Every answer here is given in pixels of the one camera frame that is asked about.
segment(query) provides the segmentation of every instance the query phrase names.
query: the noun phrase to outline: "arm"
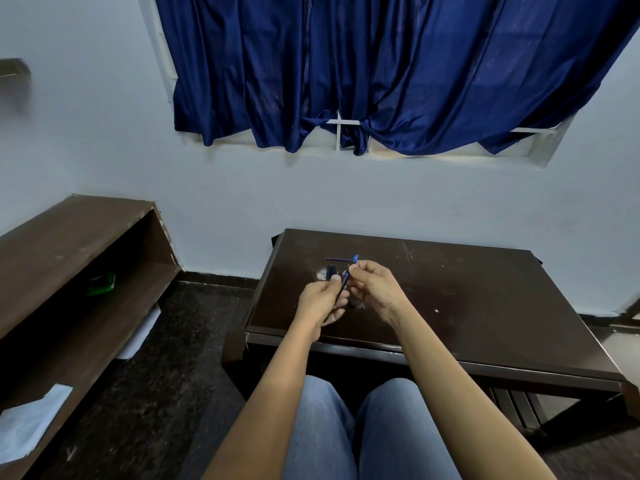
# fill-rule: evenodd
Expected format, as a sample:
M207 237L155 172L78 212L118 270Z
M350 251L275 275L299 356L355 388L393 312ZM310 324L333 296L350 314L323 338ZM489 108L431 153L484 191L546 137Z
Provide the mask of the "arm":
M311 283L305 288L287 334L220 444L203 480L282 476L309 348L320 337L320 327L338 320L344 313L341 308L332 311L339 290L337 275L329 282ZM345 306L347 297L348 292L343 291L336 306Z
M420 393L469 479L555 479L538 453L449 353L391 272L372 261L350 268L351 292L393 327Z

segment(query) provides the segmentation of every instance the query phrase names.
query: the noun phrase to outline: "window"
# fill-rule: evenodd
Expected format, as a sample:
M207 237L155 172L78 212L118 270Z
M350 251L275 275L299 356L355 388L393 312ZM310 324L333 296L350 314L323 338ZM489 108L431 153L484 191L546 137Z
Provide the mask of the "window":
M145 22L147 23L147 29L149 30L156 58L162 72L162 78L167 91L169 103L173 100L173 89L177 81L177 74L172 62L171 53L167 46L166 39L162 24L160 22L160 15L156 6L156 0L140 0L140 5L145 15ZM451 159L457 162L492 162L503 164L515 164L515 165L533 165L540 168L547 166L551 157L555 153L560 141L566 133L569 125L571 124L572 117L564 120L555 128L535 129L535 128L515 128L513 132L520 133L533 133L533 135L520 140L516 144L511 145L507 149L501 151L497 155L492 155L482 147L479 143L472 143L454 150L450 150L445 153L439 153L437 155L424 155L418 157L408 157L397 153L393 150L389 150L384 145L369 139L369 151L359 159L400 159L400 158L437 158L437 159ZM343 120L340 114L336 115L336 118L329 120L328 124L335 124L337 126L337 133L340 133L340 129L345 125L359 125L359 121ZM187 138L192 144L202 144L202 138L200 135L189 134ZM335 149L341 157L346 154L350 154L349 148L340 148L339 139L331 132L325 131L322 128L315 128L309 136L306 138L302 148L297 152L299 156L317 155L322 153L326 155L326 151L329 149ZM250 147L256 148L255 139L251 130L243 131L231 136L220 138L215 140L214 148L226 147L226 148L242 148Z

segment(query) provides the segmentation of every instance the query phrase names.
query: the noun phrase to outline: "white paper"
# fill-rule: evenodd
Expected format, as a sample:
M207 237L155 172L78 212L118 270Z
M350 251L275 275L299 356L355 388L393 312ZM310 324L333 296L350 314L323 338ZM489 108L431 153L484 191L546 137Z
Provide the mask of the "white paper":
M55 384L42 399L0 414L0 464L31 453L65 403L73 387Z
M156 320L158 320L159 316L160 307L156 303L153 307L151 307L151 310L149 311L145 319L142 320L142 323L140 323L140 326L133 333L131 338L128 339L126 344L124 344L124 347L116 356L116 358L127 360L133 357L133 355L135 355L136 352L140 350L142 342L144 342L149 335L149 332L156 324Z

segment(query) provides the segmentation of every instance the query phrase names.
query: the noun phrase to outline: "forearm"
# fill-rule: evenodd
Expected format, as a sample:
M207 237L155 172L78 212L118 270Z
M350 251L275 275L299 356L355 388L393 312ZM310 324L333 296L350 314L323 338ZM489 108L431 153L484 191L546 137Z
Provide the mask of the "forearm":
M203 480L279 479L289 448L310 341L292 326L224 439Z
M462 478L555 478L410 303L399 307L393 327Z

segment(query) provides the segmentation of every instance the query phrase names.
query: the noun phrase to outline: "person's right hand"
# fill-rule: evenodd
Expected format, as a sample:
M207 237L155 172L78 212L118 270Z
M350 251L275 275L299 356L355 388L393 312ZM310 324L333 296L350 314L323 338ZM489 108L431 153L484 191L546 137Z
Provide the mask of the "person's right hand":
M373 261L358 261L349 266L351 294L371 305L380 318L395 326L400 308L409 300L386 267Z

